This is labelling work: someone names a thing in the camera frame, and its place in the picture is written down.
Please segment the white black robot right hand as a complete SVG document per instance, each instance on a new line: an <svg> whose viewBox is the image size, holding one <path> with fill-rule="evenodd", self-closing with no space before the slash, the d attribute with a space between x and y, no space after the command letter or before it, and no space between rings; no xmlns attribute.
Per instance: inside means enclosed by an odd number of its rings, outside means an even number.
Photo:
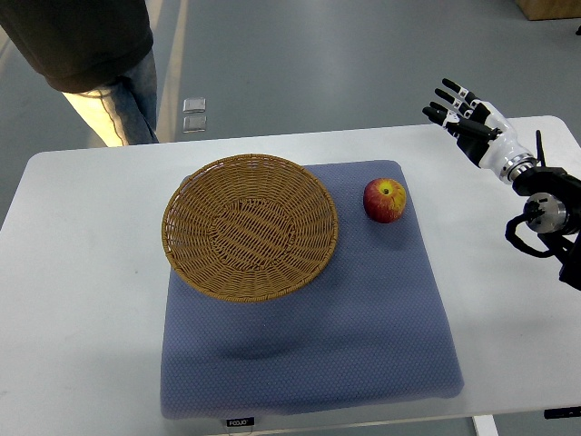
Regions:
<svg viewBox="0 0 581 436"><path fill-rule="evenodd" d="M537 159L517 138L517 131L490 102L472 91L444 78L439 98L422 109L433 123L456 139L456 144L471 163L493 172L504 183L512 183Z"/></svg>

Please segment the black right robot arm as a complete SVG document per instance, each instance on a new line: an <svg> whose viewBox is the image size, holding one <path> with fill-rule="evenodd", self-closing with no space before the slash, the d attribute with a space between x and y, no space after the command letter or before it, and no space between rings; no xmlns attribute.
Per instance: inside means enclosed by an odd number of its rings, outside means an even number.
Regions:
<svg viewBox="0 0 581 436"><path fill-rule="evenodd" d="M580 288L580 180L561 167L547 166L542 134L536 132L537 157L511 173L513 190L525 196L523 212L507 222L505 238L517 250L561 262L558 278ZM546 246L539 251L517 235L524 223Z"/></svg>

